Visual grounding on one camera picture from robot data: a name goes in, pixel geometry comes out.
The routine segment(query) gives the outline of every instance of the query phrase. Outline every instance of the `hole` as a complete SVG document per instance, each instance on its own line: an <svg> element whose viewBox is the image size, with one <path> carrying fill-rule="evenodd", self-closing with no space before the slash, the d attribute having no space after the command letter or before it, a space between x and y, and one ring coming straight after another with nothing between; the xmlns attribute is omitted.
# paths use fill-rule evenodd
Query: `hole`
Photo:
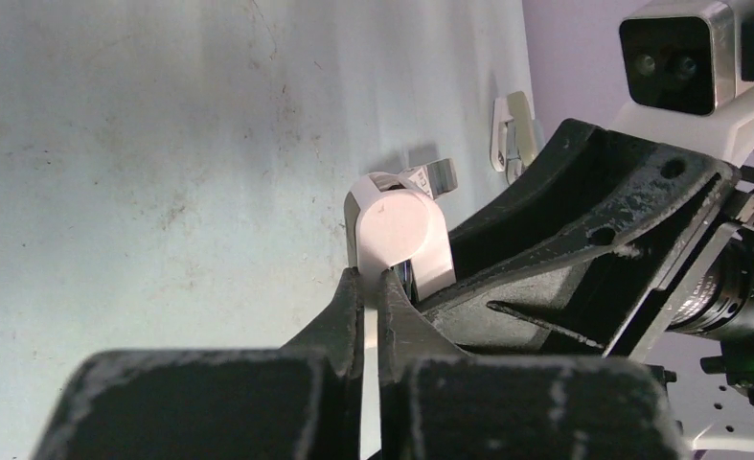
<svg viewBox="0 0 754 460"><path fill-rule="evenodd" d="M608 246L616 238L616 231L610 227L598 228L588 237L588 242L595 246Z"/></svg>
<svg viewBox="0 0 754 460"><path fill-rule="evenodd" d="M685 169L687 169L687 166L682 160L670 160L661 167L661 176L665 179L675 179L684 174Z"/></svg>

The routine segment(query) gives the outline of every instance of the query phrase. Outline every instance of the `silver camera housing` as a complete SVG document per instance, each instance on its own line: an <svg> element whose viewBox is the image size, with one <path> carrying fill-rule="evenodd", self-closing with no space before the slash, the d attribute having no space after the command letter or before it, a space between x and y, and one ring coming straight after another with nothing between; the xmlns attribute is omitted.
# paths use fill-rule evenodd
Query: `silver camera housing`
<svg viewBox="0 0 754 460"><path fill-rule="evenodd" d="M625 18L622 26L620 26L620 33L622 33L625 24L633 20L697 18L703 21L709 31L712 73L711 97L713 98L711 111L715 111L740 96L754 84L743 81L741 78L741 24L744 19L753 13L754 0L653 0L639 11ZM626 66L628 66L628 50L626 50L624 38L622 51L623 56L626 57ZM649 85L650 83L642 82L639 84ZM628 73L628 89L631 97L637 103L652 106L649 103L636 100L633 85L630 73ZM697 115L708 115L709 113L697 113Z"/></svg>

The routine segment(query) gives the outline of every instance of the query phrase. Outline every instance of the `dirty white surface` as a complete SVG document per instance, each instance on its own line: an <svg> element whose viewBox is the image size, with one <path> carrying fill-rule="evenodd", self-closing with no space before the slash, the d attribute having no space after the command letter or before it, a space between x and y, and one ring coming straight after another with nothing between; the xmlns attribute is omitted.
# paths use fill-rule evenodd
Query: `dirty white surface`
<svg viewBox="0 0 754 460"><path fill-rule="evenodd" d="M360 175L452 157L449 223L487 203L521 89L519 0L0 0L0 459L94 352L283 344Z"/></svg>

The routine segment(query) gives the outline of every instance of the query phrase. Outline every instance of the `table surface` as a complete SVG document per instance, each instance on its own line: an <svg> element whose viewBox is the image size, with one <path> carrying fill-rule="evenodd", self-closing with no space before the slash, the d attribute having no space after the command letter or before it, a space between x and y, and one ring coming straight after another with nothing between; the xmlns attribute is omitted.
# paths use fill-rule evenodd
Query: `table surface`
<svg viewBox="0 0 754 460"><path fill-rule="evenodd" d="M286 342L364 173L451 157L449 225L489 202L517 90L520 0L0 0L0 459L95 352Z"/></svg>

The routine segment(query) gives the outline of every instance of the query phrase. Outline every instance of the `camera lens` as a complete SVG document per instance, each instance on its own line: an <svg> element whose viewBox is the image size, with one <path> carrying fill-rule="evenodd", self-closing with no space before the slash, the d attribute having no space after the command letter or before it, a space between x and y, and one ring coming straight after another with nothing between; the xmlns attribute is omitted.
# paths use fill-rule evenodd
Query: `camera lens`
<svg viewBox="0 0 754 460"><path fill-rule="evenodd" d="M697 71L698 64L696 64L696 61L689 56L680 58L675 65L675 76L679 80L690 80L696 75Z"/></svg>
<svg viewBox="0 0 754 460"><path fill-rule="evenodd" d="M655 59L650 55L640 55L636 58L636 72L644 77L649 77L655 73Z"/></svg>

